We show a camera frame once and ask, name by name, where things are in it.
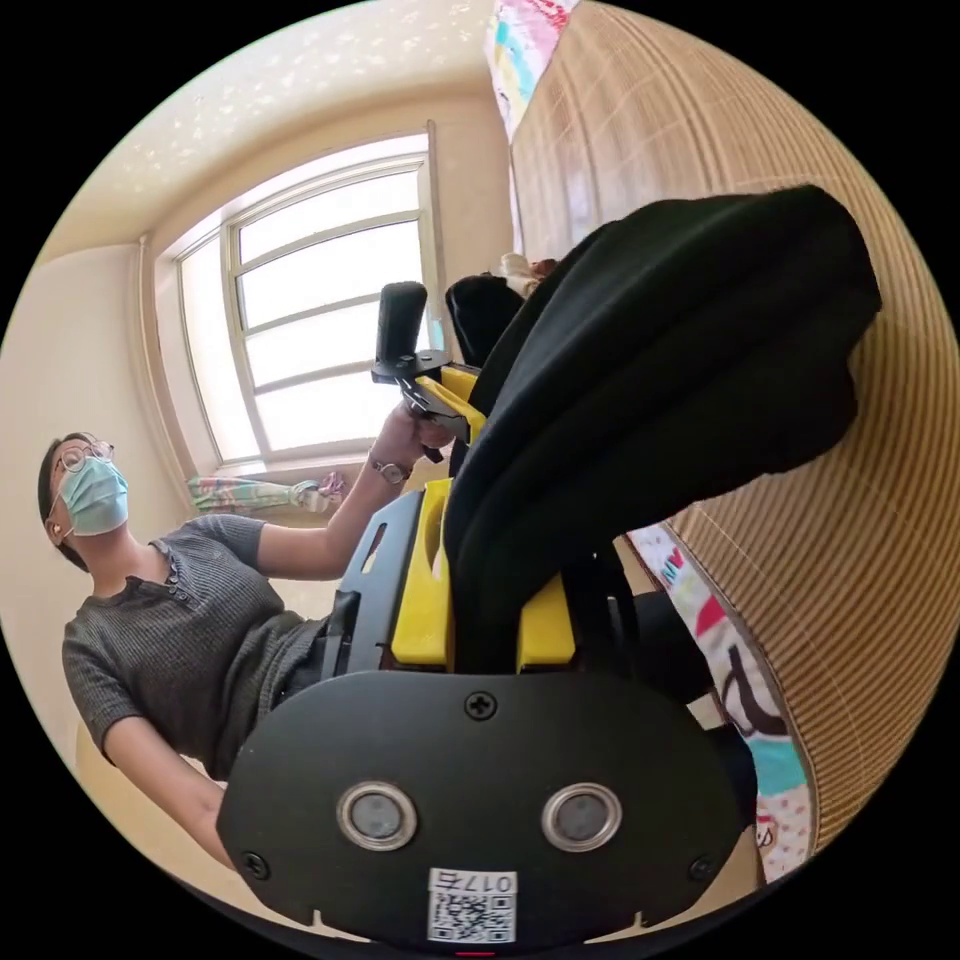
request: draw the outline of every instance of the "black metal plate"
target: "black metal plate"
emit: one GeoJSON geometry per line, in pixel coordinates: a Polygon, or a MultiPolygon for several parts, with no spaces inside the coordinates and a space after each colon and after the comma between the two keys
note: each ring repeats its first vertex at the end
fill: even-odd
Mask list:
{"type": "Polygon", "coordinates": [[[496,952],[582,942],[658,923],[692,906],[742,826],[730,782],[689,711],[653,691],[584,674],[460,676],[370,672],[338,677],[268,716],[238,757],[218,823],[234,863],[254,852],[269,877],[247,882],[268,907],[395,946],[451,954],[429,942],[431,868],[515,871],[517,941],[496,952]],[[498,703],[470,719],[475,691],[498,703]],[[405,848],[354,846],[335,819],[363,780],[400,787],[419,830],[405,848]],[[540,828],[546,800],[571,783],[613,789],[616,837],[563,853],[540,828]]]}

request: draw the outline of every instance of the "textured ceiling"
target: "textured ceiling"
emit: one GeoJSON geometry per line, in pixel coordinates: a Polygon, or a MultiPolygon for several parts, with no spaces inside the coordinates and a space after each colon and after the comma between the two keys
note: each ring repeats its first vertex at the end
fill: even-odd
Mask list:
{"type": "Polygon", "coordinates": [[[368,0],[271,34],[182,87],[125,137],[43,252],[136,240],[225,160],[344,101],[485,69],[493,0],[368,0]]]}

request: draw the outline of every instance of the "window frame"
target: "window frame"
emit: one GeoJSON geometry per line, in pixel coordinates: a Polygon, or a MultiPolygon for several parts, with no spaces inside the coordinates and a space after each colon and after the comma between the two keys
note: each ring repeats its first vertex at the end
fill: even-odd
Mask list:
{"type": "MultiPolygon", "coordinates": [[[[436,167],[434,156],[435,136],[432,127],[432,124],[428,124],[426,130],[420,129],[407,133],[390,134],[365,141],[365,143],[376,143],[378,141],[388,141],[405,136],[423,135],[425,133],[427,136],[425,150],[407,152],[378,160],[353,163],[345,167],[337,168],[336,170],[327,171],[313,177],[307,177],[300,182],[285,186],[240,210],[236,210],[235,208],[230,210],[229,207],[224,208],[222,211],[223,216],[217,218],[218,222],[213,224],[211,229],[207,229],[200,236],[196,235],[196,230],[191,231],[193,236],[190,236],[190,240],[186,245],[178,244],[179,249],[176,252],[170,251],[177,285],[176,292],[180,315],[180,335],[183,338],[195,400],[199,406],[209,443],[219,464],[216,470],[218,475],[243,476],[255,473],[256,475],[264,476],[269,475],[271,471],[281,469],[287,472],[291,468],[308,462],[322,461],[327,464],[330,462],[354,462],[358,458],[363,458],[367,455],[371,445],[376,439],[375,437],[357,437],[350,440],[320,442],[295,448],[273,450],[269,444],[257,407],[257,398],[272,391],[369,370],[371,361],[373,360],[373,344],[371,344],[371,356],[368,360],[321,368],[297,376],[287,377],[283,380],[262,384],[258,387],[254,384],[246,350],[246,339],[270,329],[296,323],[299,320],[310,317],[320,316],[324,313],[333,312],[334,310],[344,309],[362,303],[376,302],[379,292],[326,304],[322,307],[278,317],[254,327],[247,327],[242,303],[242,286],[239,282],[240,277],[245,273],[263,266],[266,263],[278,260],[281,257],[329,240],[349,236],[363,232],[364,230],[377,229],[399,223],[416,222],[419,234],[423,282],[427,288],[425,323],[427,324],[430,346],[434,349],[442,347],[449,350],[455,342],[450,320],[446,314],[440,286],[444,269],[437,216],[436,183],[432,175],[436,167]],[[369,182],[384,176],[403,173],[417,174],[418,195],[420,200],[418,208],[364,218],[342,224],[335,228],[313,233],[261,254],[247,263],[241,263],[240,231],[244,227],[266,216],[323,193],[358,183],[369,182]],[[200,390],[197,372],[194,366],[193,351],[190,345],[190,335],[184,304],[182,264],[193,253],[210,242],[219,242],[221,285],[227,317],[227,332],[230,342],[231,359],[236,370],[244,407],[247,416],[250,418],[253,435],[260,447],[258,454],[249,457],[223,457],[200,390]]],[[[360,145],[364,144],[351,144],[347,147],[329,151],[329,153],[339,153],[360,145]]],[[[308,163],[302,166],[308,168],[310,164],[308,163]]]]}

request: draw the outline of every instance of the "person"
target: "person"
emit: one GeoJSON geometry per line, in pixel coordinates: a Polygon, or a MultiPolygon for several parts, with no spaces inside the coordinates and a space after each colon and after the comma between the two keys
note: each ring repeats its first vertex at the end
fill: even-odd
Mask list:
{"type": "Polygon", "coordinates": [[[452,439],[401,404],[327,527],[208,514],[148,543],[128,528],[127,482],[109,443],[71,433],[47,450],[40,517],[92,578],[65,629],[71,695],[106,759],[225,866],[220,784],[256,724],[316,682],[322,664],[326,620],[286,610],[270,578],[339,579],[424,447],[452,439]]]}

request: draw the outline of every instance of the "yellow plastic part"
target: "yellow plastic part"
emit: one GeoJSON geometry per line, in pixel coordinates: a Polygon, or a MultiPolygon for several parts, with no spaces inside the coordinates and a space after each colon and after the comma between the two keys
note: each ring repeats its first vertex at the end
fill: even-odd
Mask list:
{"type": "Polygon", "coordinates": [[[442,383],[437,383],[436,380],[432,380],[430,377],[418,377],[417,384],[421,389],[425,390],[427,393],[432,394],[442,403],[445,403],[451,410],[455,413],[460,414],[470,427],[470,442],[473,443],[477,439],[477,434],[483,429],[484,424],[487,422],[487,418],[479,411],[474,410],[473,407],[467,403],[466,400],[463,400],[461,397],[457,396],[453,390],[445,387],[442,383]]]}
{"type": "Polygon", "coordinates": [[[464,403],[470,402],[477,374],[458,367],[441,367],[440,382],[451,392],[455,393],[464,403]]]}
{"type": "Polygon", "coordinates": [[[453,611],[450,572],[443,549],[444,508],[453,481],[434,480],[423,492],[417,535],[390,652],[408,666],[443,667],[452,663],[453,611]]]}
{"type": "Polygon", "coordinates": [[[529,667],[566,665],[575,649],[567,596],[557,576],[520,613],[517,673],[529,667]]]}

